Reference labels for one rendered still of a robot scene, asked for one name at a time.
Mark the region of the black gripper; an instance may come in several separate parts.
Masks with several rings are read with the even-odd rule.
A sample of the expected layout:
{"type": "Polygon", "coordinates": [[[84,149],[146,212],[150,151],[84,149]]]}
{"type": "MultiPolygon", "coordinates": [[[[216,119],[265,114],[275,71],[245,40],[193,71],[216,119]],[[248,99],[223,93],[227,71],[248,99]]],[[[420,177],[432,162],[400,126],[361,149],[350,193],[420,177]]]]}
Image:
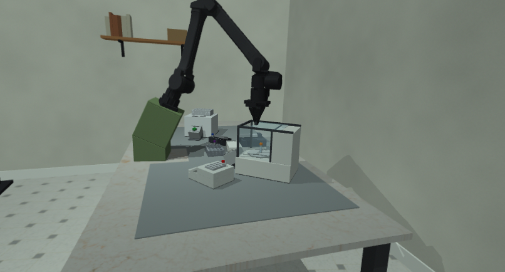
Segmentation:
{"type": "Polygon", "coordinates": [[[249,107],[249,111],[251,112],[254,122],[257,120],[257,123],[259,123],[264,109],[269,107],[271,101],[264,101],[264,88],[258,88],[258,90],[251,88],[251,99],[244,100],[244,103],[246,104],[246,107],[249,107]]]}

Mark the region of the grey bench mat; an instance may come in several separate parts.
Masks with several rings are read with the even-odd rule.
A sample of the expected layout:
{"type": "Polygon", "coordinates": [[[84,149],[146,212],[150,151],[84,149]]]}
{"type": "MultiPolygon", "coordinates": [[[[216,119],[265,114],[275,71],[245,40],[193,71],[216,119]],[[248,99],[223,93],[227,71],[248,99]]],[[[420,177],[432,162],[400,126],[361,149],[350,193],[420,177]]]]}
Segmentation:
{"type": "Polygon", "coordinates": [[[172,149],[187,149],[189,161],[150,164],[135,239],[247,222],[360,208],[306,167],[290,183],[236,174],[216,188],[189,178],[188,170],[224,160],[208,157],[208,137],[188,140],[177,127],[172,149]]]}

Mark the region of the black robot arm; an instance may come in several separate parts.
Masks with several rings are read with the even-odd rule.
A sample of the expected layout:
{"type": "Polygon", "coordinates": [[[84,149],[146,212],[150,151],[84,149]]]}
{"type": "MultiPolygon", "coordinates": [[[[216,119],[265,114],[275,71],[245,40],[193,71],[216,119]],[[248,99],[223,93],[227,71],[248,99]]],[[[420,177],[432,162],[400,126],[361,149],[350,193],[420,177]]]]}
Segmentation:
{"type": "Polygon", "coordinates": [[[196,0],[191,2],[190,8],[192,8],[190,23],[180,63],[174,70],[174,74],[169,78],[169,87],[162,97],[159,98],[160,106],[177,112],[181,95],[193,92],[195,88],[194,75],[192,75],[194,61],[207,16],[212,16],[219,23],[252,65],[252,71],[255,74],[252,76],[251,87],[255,88],[255,90],[265,87],[264,101],[268,100],[270,89],[281,89],[282,75],[279,72],[268,71],[269,62],[262,54],[258,53],[258,50],[254,48],[255,46],[216,0],[196,0]],[[200,8],[203,9],[200,10],[200,8]]]}

